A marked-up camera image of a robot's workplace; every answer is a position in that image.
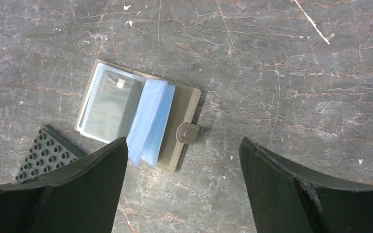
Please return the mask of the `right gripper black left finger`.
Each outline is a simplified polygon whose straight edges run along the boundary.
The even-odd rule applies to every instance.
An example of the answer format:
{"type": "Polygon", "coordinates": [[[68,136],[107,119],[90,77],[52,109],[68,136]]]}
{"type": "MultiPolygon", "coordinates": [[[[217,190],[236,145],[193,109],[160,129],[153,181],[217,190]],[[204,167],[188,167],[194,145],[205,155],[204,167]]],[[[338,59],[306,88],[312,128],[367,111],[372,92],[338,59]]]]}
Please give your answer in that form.
{"type": "Polygon", "coordinates": [[[0,233],[109,233],[128,162],[124,137],[23,183],[0,185],[0,233]]]}

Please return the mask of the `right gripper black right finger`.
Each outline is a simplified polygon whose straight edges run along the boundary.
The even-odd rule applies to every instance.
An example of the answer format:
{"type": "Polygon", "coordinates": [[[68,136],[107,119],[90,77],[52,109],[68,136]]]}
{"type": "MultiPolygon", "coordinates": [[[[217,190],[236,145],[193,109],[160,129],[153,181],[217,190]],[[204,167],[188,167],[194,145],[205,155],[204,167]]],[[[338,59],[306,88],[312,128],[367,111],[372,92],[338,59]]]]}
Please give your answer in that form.
{"type": "Polygon", "coordinates": [[[312,170],[247,137],[239,158],[259,233],[373,233],[373,185],[312,170]]]}

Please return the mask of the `grey blue card holder wallet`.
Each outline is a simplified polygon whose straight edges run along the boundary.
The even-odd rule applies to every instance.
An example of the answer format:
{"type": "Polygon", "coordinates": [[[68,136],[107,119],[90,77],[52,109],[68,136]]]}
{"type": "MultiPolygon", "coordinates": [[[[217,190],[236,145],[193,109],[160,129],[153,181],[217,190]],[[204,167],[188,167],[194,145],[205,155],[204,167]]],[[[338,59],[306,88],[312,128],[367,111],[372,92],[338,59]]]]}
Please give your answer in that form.
{"type": "Polygon", "coordinates": [[[201,91],[97,59],[92,66],[75,123],[75,130],[88,138],[91,137],[82,132],[84,115],[95,82],[105,69],[133,75],[144,83],[129,132],[124,136],[131,163],[137,166],[140,161],[144,161],[151,167],[168,173],[175,172],[184,146],[193,144],[200,130],[192,120],[201,91]]]}

